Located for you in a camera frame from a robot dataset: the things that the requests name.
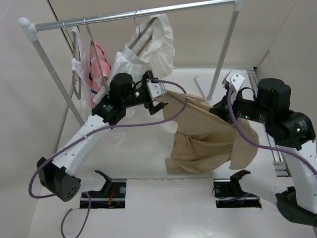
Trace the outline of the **beige t shirt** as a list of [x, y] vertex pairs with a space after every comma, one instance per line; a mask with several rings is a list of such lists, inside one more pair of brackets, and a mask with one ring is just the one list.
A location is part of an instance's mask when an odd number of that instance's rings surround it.
[[226, 162], [229, 169], [242, 170], [256, 157], [258, 148], [233, 125], [211, 114], [204, 98], [167, 91], [158, 101], [167, 103], [163, 117], [178, 124], [170, 158], [165, 160], [168, 174], [208, 174]]

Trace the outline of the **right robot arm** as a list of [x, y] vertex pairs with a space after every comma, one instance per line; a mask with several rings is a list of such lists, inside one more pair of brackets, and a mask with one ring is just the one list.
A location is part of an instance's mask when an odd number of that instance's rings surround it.
[[244, 99], [243, 79], [225, 79], [226, 95], [210, 109], [225, 122], [237, 124], [246, 119], [264, 125], [290, 171], [293, 185], [287, 188], [259, 179], [241, 170], [230, 178], [234, 195], [253, 194], [275, 205], [289, 222], [317, 225], [316, 134], [310, 118], [290, 109], [291, 88], [276, 78], [262, 79], [252, 100]]

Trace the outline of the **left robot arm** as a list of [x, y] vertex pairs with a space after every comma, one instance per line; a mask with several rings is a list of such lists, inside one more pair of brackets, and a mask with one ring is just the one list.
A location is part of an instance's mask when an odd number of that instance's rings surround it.
[[92, 109], [84, 125], [60, 151], [36, 164], [40, 183], [52, 196], [70, 201], [79, 191], [81, 180], [75, 171], [94, 145], [126, 116], [128, 108], [143, 105], [151, 115], [166, 103], [154, 100], [166, 93], [164, 84], [146, 71], [138, 82], [128, 73], [118, 73], [110, 82], [109, 92]]

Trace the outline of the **white pleated blouse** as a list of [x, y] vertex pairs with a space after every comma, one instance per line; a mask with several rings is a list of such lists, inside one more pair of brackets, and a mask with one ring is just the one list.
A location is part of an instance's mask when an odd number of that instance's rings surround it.
[[117, 52], [106, 85], [93, 98], [95, 104], [110, 91], [110, 83], [118, 73], [127, 73], [134, 82], [147, 70], [164, 79], [173, 71], [175, 55], [173, 29], [166, 14], [152, 15], [139, 25], [122, 52]]

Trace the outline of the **white tank top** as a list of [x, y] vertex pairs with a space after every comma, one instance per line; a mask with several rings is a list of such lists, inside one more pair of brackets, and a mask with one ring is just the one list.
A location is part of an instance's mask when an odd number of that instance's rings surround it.
[[78, 67], [78, 75], [82, 80], [82, 96], [81, 100], [84, 100], [86, 103], [86, 107], [88, 110], [92, 110], [92, 103], [91, 103], [91, 85], [89, 80], [89, 57], [85, 51], [84, 42], [80, 35], [80, 32], [77, 34], [77, 41], [79, 44], [79, 49], [81, 53], [81, 62]]

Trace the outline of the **silver white clothes rack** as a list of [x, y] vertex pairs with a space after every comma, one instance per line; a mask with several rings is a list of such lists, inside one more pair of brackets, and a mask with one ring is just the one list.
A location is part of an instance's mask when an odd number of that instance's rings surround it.
[[25, 33], [28, 40], [32, 43], [33, 47], [35, 48], [36, 52], [40, 56], [42, 62], [44, 63], [45, 67], [47, 68], [51, 78], [55, 82], [56, 86], [58, 87], [59, 91], [61, 92], [62, 96], [64, 97], [68, 107], [71, 109], [73, 115], [75, 116], [77, 122], [80, 125], [83, 125], [84, 122], [76, 109], [75, 105], [73, 104], [70, 96], [68, 95], [63, 83], [61, 82], [58, 74], [56, 73], [52, 63], [50, 62], [47, 54], [45, 53], [41, 43], [38, 40], [37, 33], [40, 31], [47, 31], [53, 29], [62, 29], [67, 27], [73, 26], [80, 26], [80, 25], [88, 25], [100, 22], [110, 22], [110, 21], [117, 21], [122, 19], [129, 19], [129, 18], [136, 18], [141, 16], [149, 16], [154, 14], [161, 14], [161, 13], [169, 13], [175, 11], [184, 11], [196, 8], [204, 8], [204, 7], [213, 7], [213, 6], [221, 6], [221, 5], [234, 5], [234, 9], [231, 15], [230, 23], [227, 29], [226, 37], [223, 42], [223, 46], [221, 49], [221, 53], [219, 56], [219, 60], [217, 62], [216, 70], [211, 82], [211, 87], [209, 90], [208, 95], [206, 96], [206, 100], [208, 102], [212, 101], [212, 97], [216, 88], [216, 84], [219, 79], [219, 75], [222, 70], [222, 66], [224, 63], [224, 59], [229, 47], [229, 43], [232, 37], [232, 33], [234, 27], [236, 25], [236, 21], [238, 15], [243, 7], [244, 1], [243, 0], [208, 0], [208, 1], [200, 1], [200, 2], [192, 2], [192, 3], [185, 3], [185, 4], [178, 4], [178, 5], [170, 5], [164, 7], [156, 7], [150, 9], [139, 9], [130, 12], [122, 12], [122, 13], [115, 13], [115, 14], [106, 14], [106, 15], [98, 15], [88, 18], [78, 18], [78, 19], [71, 19], [66, 21], [56, 21], [50, 23], [43, 23], [43, 24], [34, 24], [31, 23], [30, 20], [26, 17], [21, 17], [18, 19], [18, 25], [21, 27], [23, 32]]

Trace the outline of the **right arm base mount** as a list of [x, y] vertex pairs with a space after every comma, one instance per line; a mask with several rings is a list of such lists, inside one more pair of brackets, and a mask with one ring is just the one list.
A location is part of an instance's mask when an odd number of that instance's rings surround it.
[[250, 173], [241, 170], [230, 178], [213, 180], [212, 194], [215, 197], [216, 208], [262, 208], [260, 198], [242, 191], [239, 184], [239, 180]]

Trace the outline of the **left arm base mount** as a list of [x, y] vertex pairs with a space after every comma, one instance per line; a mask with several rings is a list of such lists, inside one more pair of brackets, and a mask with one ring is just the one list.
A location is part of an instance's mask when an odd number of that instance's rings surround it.
[[124, 209], [127, 179], [112, 179], [105, 173], [95, 170], [104, 179], [103, 186], [98, 190], [89, 190], [91, 209]]

